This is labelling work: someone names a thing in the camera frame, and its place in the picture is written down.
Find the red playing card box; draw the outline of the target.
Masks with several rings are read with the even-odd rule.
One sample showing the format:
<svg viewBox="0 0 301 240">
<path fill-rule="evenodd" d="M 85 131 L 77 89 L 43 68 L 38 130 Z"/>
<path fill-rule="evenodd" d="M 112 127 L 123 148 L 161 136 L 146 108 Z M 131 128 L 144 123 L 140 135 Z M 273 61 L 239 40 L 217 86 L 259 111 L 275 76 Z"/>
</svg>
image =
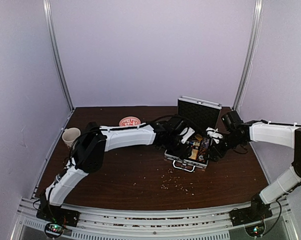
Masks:
<svg viewBox="0 0 301 240">
<path fill-rule="evenodd" d="M 197 149 L 192 149 L 191 156 L 189 157 L 192 160 L 197 160 L 199 151 Z"/>
</svg>

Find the aluminium poker case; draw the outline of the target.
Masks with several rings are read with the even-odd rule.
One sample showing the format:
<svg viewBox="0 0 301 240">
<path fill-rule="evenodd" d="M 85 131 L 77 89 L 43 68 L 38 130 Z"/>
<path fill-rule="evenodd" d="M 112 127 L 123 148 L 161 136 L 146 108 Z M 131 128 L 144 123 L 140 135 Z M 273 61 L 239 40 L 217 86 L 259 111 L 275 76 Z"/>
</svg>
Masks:
<svg viewBox="0 0 301 240">
<path fill-rule="evenodd" d="M 192 173 L 207 168 L 208 148 L 218 138 L 215 127 L 221 110 L 222 105 L 217 102 L 184 95 L 177 99 L 177 114 L 191 120 L 198 129 L 192 135 L 188 129 L 182 132 L 188 137 L 185 143 L 190 147 L 190 156 L 181 159 L 172 150 L 165 151 L 165 159 L 172 161 L 175 169 Z"/>
</svg>

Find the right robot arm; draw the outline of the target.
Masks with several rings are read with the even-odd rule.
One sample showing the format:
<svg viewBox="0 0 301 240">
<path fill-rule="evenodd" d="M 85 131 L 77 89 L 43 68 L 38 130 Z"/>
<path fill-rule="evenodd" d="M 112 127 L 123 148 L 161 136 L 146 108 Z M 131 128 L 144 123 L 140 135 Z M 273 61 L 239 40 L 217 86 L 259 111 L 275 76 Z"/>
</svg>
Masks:
<svg viewBox="0 0 301 240">
<path fill-rule="evenodd" d="M 212 143 L 208 156 L 217 161 L 227 151 L 250 144 L 264 169 L 273 169 L 272 182 L 251 200 L 247 217 L 257 221 L 266 213 L 266 205 L 288 195 L 301 185 L 301 124 L 279 123 L 267 120 L 243 121 L 236 111 L 222 116 L 226 133 L 207 128 Z"/>
</svg>

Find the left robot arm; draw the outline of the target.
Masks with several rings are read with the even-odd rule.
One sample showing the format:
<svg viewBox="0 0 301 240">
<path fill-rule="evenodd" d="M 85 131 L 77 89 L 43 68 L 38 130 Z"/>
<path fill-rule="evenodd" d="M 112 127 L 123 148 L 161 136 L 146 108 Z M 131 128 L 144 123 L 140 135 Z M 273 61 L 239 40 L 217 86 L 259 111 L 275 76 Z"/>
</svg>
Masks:
<svg viewBox="0 0 301 240">
<path fill-rule="evenodd" d="M 177 114 L 133 126 L 102 126 L 90 122 L 85 132 L 71 144 L 62 172 L 41 192 L 40 210 L 51 222 L 58 222 L 63 216 L 59 207 L 65 198 L 83 178 L 102 167 L 106 152 L 124 147 L 154 145 L 171 150 L 184 159 L 191 154 L 191 148 L 186 142 L 194 133 L 194 123 Z"/>
</svg>

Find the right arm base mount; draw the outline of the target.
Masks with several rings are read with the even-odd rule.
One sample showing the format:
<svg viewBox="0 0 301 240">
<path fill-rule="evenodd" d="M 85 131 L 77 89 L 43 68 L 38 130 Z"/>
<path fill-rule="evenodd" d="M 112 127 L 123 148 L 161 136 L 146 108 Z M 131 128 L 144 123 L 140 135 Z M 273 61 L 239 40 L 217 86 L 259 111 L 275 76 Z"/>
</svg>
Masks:
<svg viewBox="0 0 301 240">
<path fill-rule="evenodd" d="M 253 238 L 262 237 L 266 233 L 265 219 L 273 216 L 270 204 L 265 204 L 258 195 L 250 200 L 250 206 L 234 208 L 229 212 L 232 225 L 245 225 L 245 232 Z"/>
</svg>

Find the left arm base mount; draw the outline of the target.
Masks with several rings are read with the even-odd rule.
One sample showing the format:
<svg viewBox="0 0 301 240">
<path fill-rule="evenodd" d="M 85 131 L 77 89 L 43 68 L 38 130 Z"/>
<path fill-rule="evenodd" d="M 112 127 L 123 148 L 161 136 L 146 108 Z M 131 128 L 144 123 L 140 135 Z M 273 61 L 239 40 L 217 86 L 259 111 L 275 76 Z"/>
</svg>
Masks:
<svg viewBox="0 0 301 240">
<path fill-rule="evenodd" d="M 61 237 L 65 231 L 69 230 L 69 227 L 76 227 L 79 216 L 78 211 L 49 205 L 45 200 L 40 200 L 36 213 L 38 219 L 47 222 L 43 231 L 52 240 Z"/>
</svg>

